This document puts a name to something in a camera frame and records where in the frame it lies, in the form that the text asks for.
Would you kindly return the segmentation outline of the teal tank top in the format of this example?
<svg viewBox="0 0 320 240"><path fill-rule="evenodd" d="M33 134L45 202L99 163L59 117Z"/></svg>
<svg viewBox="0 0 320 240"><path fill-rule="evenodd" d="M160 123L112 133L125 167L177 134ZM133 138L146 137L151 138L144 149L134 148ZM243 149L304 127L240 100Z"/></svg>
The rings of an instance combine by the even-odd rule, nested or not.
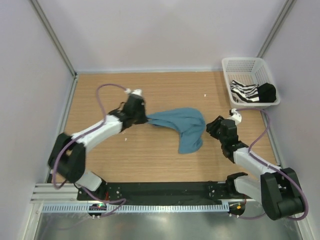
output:
<svg viewBox="0 0 320 240"><path fill-rule="evenodd" d="M178 153L192 154L203 146L206 128L202 113L195 108L182 107L147 115L148 123L175 130L179 135Z"/></svg>

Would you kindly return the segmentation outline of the black white striped tank top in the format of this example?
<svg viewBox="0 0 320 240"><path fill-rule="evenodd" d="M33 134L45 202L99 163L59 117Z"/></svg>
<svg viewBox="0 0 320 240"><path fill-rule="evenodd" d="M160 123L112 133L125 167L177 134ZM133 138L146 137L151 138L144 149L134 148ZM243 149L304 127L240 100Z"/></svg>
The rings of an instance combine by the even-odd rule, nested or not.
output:
<svg viewBox="0 0 320 240"><path fill-rule="evenodd" d="M243 83L233 80L230 85L230 91L233 99L237 103L258 103L260 101L258 85Z"/></svg>

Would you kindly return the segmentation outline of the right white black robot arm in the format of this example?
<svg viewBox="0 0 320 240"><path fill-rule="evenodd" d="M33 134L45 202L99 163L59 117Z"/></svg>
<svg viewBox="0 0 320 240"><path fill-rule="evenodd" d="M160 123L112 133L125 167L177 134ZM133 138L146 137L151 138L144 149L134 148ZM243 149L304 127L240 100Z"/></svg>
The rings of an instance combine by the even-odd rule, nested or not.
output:
<svg viewBox="0 0 320 240"><path fill-rule="evenodd" d="M281 168L260 158L238 136L235 116L218 116L206 125L206 132L221 144L223 155L232 163L243 167L251 174L234 173L227 177L225 192L231 198L245 195L261 204L271 220L282 218L303 219L309 212L296 172L292 168Z"/></svg>

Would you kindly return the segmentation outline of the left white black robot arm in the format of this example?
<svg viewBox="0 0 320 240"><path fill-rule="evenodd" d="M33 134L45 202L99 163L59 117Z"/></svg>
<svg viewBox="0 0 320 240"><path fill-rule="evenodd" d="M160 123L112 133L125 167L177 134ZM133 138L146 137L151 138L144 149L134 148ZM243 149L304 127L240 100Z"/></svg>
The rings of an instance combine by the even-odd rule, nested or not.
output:
<svg viewBox="0 0 320 240"><path fill-rule="evenodd" d="M130 128L133 124L148 121L142 91L134 90L128 94L123 107L110 111L96 124L80 132L58 135L48 165L68 182L88 189L93 199L101 200L106 194L103 179L86 169L86 155L107 138Z"/></svg>

